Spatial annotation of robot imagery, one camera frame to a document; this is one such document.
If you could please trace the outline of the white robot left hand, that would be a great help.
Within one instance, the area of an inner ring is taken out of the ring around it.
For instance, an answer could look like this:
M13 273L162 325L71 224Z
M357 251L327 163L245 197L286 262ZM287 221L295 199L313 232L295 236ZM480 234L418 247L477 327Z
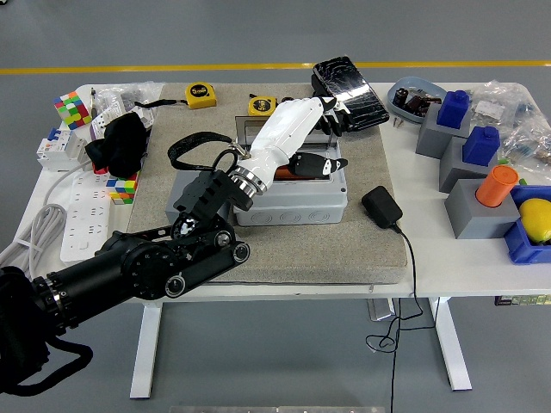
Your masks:
M335 97L281 103L253 140L249 156L238 161L233 176L251 185L254 194L264 194L272 185L276 170L288 164L322 116L335 116L335 110L341 107Z

